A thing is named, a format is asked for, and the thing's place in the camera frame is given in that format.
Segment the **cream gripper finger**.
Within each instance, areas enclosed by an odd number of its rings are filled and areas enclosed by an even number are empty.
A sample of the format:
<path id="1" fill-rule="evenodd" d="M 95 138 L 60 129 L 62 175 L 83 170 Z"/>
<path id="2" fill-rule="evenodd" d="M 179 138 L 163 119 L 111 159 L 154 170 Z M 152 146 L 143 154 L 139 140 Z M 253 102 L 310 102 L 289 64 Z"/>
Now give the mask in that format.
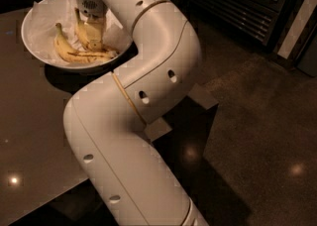
<path id="1" fill-rule="evenodd" d="M 87 47 L 91 51 L 101 52 L 103 49 L 104 19 L 89 16 L 84 23 Z"/>

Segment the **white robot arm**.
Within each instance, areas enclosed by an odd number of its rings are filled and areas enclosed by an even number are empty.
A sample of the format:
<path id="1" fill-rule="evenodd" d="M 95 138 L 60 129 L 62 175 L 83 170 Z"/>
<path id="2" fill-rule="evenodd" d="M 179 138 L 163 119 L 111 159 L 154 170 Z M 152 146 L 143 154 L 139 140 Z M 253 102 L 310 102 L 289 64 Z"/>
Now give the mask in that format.
<path id="1" fill-rule="evenodd" d="M 102 1 L 138 53 L 70 98 L 69 144 L 119 225 L 208 226 L 145 134 L 194 86 L 197 35 L 169 0 Z"/>

